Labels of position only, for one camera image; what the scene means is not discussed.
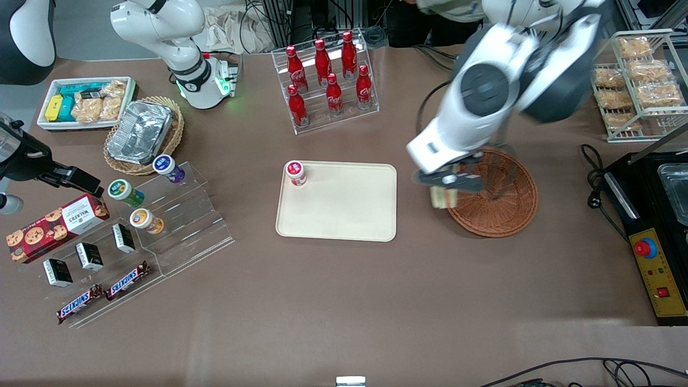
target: acrylic bottle rack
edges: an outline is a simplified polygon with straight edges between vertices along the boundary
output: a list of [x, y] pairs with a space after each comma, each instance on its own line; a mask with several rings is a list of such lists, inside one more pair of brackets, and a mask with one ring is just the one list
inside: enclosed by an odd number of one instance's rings
[[325, 88], [318, 84], [318, 74], [315, 70], [315, 45], [313, 41], [306, 41], [294, 45], [297, 49], [297, 56], [303, 63], [303, 70], [305, 71], [306, 81], [308, 82], [308, 91], [301, 93], [305, 101], [305, 109], [310, 121], [307, 127], [297, 127], [294, 125], [292, 113], [289, 110], [289, 93], [287, 87], [292, 84], [289, 71], [287, 70], [287, 54], [286, 49], [280, 48], [272, 51], [272, 61], [275, 63], [277, 77], [279, 79], [279, 86], [282, 90], [282, 96], [287, 104], [287, 112], [289, 119], [294, 127], [295, 134], [302, 134], [312, 130], [320, 129], [322, 127], [347, 121], [352, 118], [373, 114], [380, 111], [380, 103], [378, 94], [375, 90], [375, 78], [373, 76], [373, 67], [370, 63], [370, 56], [368, 55], [368, 47], [363, 38], [361, 30], [353, 30], [353, 42], [356, 48], [356, 60], [358, 65], [365, 64], [368, 66], [370, 80], [372, 82], [372, 106], [369, 109], [361, 110], [356, 104], [358, 98], [356, 96], [356, 78], [351, 81], [344, 79], [342, 75], [342, 61], [341, 52], [343, 47], [343, 40], [341, 34], [334, 34], [329, 36], [322, 36], [321, 39], [325, 41], [325, 50], [330, 56], [332, 63], [332, 72], [337, 74], [337, 82], [342, 89], [342, 100], [344, 113], [339, 117], [330, 116], [330, 110], [327, 107], [327, 97], [325, 96]]
[[[46, 313], [55, 316], [57, 310], [82, 295], [93, 284], [100, 284], [107, 290], [136, 265], [147, 261], [150, 272], [115, 300], [107, 301], [102, 296], [64, 322], [70, 328], [80, 328], [234, 242], [224, 219], [213, 208], [206, 193], [207, 180], [190, 163], [180, 166], [186, 172], [180, 184], [171, 183], [165, 176], [156, 176], [137, 187], [145, 195], [141, 207], [164, 220], [165, 227], [161, 233], [153, 235], [134, 229], [129, 225], [129, 215], [133, 209], [107, 198], [110, 212], [108, 220], [33, 263], [22, 265], [20, 271], [42, 279], [41, 295], [45, 298], [42, 307]], [[132, 232], [136, 245], [133, 253], [124, 253], [116, 248], [111, 229], [116, 223], [127, 226]], [[101, 270], [95, 272], [81, 268], [75, 250], [80, 242], [98, 246], [104, 265]], [[65, 261], [74, 283], [65, 288], [50, 286], [42, 265], [48, 258]]]

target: coca-cola bottle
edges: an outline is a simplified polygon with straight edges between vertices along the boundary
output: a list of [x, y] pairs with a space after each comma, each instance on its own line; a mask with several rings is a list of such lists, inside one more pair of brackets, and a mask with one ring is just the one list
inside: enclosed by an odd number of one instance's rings
[[327, 106], [330, 108], [330, 116], [339, 117], [344, 113], [342, 106], [342, 89], [337, 84], [337, 75], [333, 72], [327, 76]]
[[308, 82], [305, 79], [305, 71], [301, 59], [297, 56], [297, 49], [293, 45], [287, 46], [287, 70], [292, 78], [292, 84], [300, 93], [308, 91]]
[[289, 93], [289, 110], [292, 111], [294, 124], [297, 127], [307, 127], [308, 115], [305, 112], [303, 97], [299, 95], [299, 89], [296, 85], [289, 85], [289, 87], [287, 87], [287, 92]]
[[315, 71], [318, 73], [318, 83], [321, 87], [327, 87], [327, 76], [332, 72], [330, 56], [325, 51], [325, 41], [315, 40]]
[[361, 110], [368, 110], [373, 105], [372, 93], [373, 83], [370, 81], [368, 74], [368, 66], [361, 65], [359, 67], [359, 76], [356, 81], [356, 95], [358, 97], [358, 108]]
[[342, 47], [342, 71], [344, 79], [351, 81], [356, 78], [356, 48], [354, 47], [354, 34], [344, 31], [344, 46]]

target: brown woven basket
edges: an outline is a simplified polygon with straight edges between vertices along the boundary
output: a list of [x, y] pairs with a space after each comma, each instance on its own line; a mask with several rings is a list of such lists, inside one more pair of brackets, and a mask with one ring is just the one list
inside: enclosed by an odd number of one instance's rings
[[[162, 146], [160, 147], [161, 154], [171, 155], [177, 147], [177, 145], [179, 145], [179, 143], [182, 141], [182, 132], [184, 131], [184, 117], [182, 117], [182, 112], [180, 111], [179, 106], [175, 101], [160, 96], [146, 97], [140, 99], [140, 101], [159, 103], [172, 109], [174, 115], [172, 120], [172, 126], [170, 126], [170, 129], [167, 132], [164, 141], [162, 141]], [[127, 175], [145, 176], [152, 174], [153, 165], [139, 165], [134, 163], [127, 163], [126, 161], [115, 160], [114, 158], [110, 157], [109, 154], [107, 154], [107, 142], [110, 141], [110, 138], [112, 138], [112, 136], [115, 134], [118, 127], [119, 122], [117, 122], [115, 126], [112, 127], [112, 130], [107, 135], [107, 139], [105, 140], [106, 146], [103, 148], [103, 153], [105, 155], [105, 161], [107, 162], [107, 164], [110, 167], [112, 167], [112, 169], [115, 169], [116, 171], [120, 171]]]
[[484, 149], [473, 173], [484, 177], [483, 190], [459, 192], [457, 206], [448, 210], [460, 225], [480, 236], [500, 238], [514, 235], [533, 221], [537, 187], [521, 163], [502, 151]]

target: table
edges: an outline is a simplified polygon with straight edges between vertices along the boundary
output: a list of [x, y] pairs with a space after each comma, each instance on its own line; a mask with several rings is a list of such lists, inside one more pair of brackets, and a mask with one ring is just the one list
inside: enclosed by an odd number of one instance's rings
[[[516, 236], [479, 238], [431, 208], [405, 151], [422, 98], [447, 73], [412, 49], [372, 54], [380, 112], [299, 137], [269, 55], [246, 57], [237, 96], [208, 111], [186, 104], [159, 60], [60, 61], [51, 79], [127, 75], [139, 97], [180, 104], [186, 127], [175, 158], [208, 178], [237, 241], [78, 330], [56, 325], [37, 297], [43, 281], [0, 260], [3, 385], [331, 386], [337, 375], [365, 375], [375, 387], [479, 386], [587, 355], [686, 369], [688, 328], [654, 326], [628, 246], [585, 204], [589, 166], [579, 145], [593, 144], [607, 164], [642, 146], [604, 143], [592, 99], [551, 125], [515, 114], [508, 140], [534, 176], [539, 209]], [[105, 184], [122, 177], [103, 160], [106, 132], [32, 133], [61, 163]], [[396, 238], [278, 236], [281, 168], [291, 159], [392, 164]], [[10, 193], [26, 208], [2, 219], [5, 234], [77, 195], [39, 182], [12, 183]], [[609, 382], [597, 363], [533, 376]]]

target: small black box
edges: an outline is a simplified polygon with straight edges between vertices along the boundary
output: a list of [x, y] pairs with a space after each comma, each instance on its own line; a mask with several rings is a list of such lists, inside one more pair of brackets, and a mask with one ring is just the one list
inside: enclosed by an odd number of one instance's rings
[[65, 261], [50, 258], [43, 261], [43, 268], [47, 276], [47, 283], [52, 286], [65, 287], [72, 284], [72, 276], [69, 274]]
[[81, 242], [76, 245], [76, 253], [84, 269], [98, 271], [103, 268], [103, 259], [100, 258], [98, 246], [95, 244]]
[[115, 237], [115, 245], [125, 253], [133, 253], [136, 251], [136, 245], [133, 243], [131, 231], [121, 224], [112, 226], [112, 235]]

